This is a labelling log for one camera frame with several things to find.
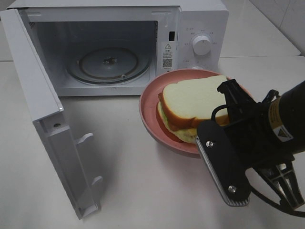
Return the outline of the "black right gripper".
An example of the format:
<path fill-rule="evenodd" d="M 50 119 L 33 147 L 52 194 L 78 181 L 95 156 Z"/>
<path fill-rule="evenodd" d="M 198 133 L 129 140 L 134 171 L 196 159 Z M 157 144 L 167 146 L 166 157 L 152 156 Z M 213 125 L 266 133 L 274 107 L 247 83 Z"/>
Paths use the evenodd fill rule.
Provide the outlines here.
<path fill-rule="evenodd" d="M 217 91 L 225 96 L 230 123 L 224 130 L 242 166 L 254 167 L 280 201 L 277 204 L 256 189 L 254 194 L 280 211 L 295 211 L 304 205 L 293 164 L 285 163 L 295 157 L 284 149 L 268 121 L 270 103 L 256 103 L 235 79 L 222 82 Z"/>

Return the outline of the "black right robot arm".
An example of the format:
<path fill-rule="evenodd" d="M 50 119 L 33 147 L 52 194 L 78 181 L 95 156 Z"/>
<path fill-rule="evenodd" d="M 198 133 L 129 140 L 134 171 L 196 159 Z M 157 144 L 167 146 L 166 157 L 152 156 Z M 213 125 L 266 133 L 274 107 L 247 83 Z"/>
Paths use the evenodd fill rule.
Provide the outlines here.
<path fill-rule="evenodd" d="M 224 131 L 244 169 L 252 168 L 279 196 L 275 203 L 256 189 L 253 193 L 272 207 L 303 217 L 298 211 L 305 201 L 293 167 L 294 154 L 305 149 L 305 85 L 300 83 L 284 94 L 270 90 L 256 102 L 236 80 L 217 87 L 225 96 L 219 110 L 228 112 Z"/>

